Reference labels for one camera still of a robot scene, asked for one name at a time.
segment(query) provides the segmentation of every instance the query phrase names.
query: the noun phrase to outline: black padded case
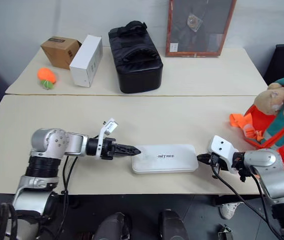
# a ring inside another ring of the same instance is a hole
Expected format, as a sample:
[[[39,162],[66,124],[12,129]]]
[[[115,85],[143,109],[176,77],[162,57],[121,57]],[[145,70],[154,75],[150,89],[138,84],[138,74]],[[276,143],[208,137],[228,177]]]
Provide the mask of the black padded case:
[[[163,64],[145,23],[131,21],[111,29],[108,37],[123,93],[142,93],[160,87]]]

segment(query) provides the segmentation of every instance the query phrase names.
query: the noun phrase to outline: orange ball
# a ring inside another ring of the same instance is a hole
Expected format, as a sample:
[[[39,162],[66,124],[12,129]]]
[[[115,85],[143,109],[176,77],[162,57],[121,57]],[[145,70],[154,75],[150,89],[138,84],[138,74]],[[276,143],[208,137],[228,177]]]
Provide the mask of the orange ball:
[[[37,72],[37,77],[42,81],[42,80],[47,80],[53,84],[56,83],[57,78],[55,74],[48,68],[42,67],[38,70]]]

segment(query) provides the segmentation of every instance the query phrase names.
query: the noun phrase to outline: shoe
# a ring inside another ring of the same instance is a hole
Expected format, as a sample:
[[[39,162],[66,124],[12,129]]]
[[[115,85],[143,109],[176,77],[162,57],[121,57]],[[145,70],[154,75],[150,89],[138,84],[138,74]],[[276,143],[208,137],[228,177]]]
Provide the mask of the shoe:
[[[233,216],[234,213],[236,212],[237,207],[241,204],[242,202],[234,202],[234,203],[227,203],[223,204],[218,207],[221,217],[226,220],[230,220]]]

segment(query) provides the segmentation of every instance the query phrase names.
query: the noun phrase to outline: brown cardboard box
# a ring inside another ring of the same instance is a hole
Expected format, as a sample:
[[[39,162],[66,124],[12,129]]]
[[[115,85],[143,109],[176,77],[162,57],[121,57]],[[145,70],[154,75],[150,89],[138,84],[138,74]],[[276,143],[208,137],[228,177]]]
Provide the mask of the brown cardboard box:
[[[54,67],[70,69],[69,65],[80,45],[75,39],[53,36],[44,42],[41,48]]]

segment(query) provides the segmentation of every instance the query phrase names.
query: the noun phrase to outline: white table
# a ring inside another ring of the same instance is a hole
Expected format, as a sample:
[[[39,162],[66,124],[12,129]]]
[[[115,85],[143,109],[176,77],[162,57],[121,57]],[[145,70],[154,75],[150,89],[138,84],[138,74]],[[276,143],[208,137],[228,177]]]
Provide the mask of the white table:
[[[220,57],[165,57],[160,88],[134,96],[256,96],[267,85],[243,48],[224,48]],[[37,78],[40,68],[50,68],[57,76],[54,89],[44,89]],[[40,49],[18,79],[6,90],[17,95],[125,95],[119,88],[111,49],[103,48],[103,58],[90,88],[74,85],[70,71],[53,67]]]
[[[0,193],[15,193],[28,166],[30,139],[39,128],[98,134],[103,121],[113,117],[118,128],[110,135],[117,143],[192,144],[205,153],[213,135],[232,142],[240,151],[252,150],[239,129],[229,125],[229,113],[242,113],[251,96],[133,97],[133,96],[17,96],[0,103]],[[195,172],[134,174],[129,157],[95,160],[81,157],[69,186],[70,194],[230,194],[211,177],[202,163]],[[240,194],[256,194],[251,179],[221,174]],[[56,191],[62,190],[60,181]]]

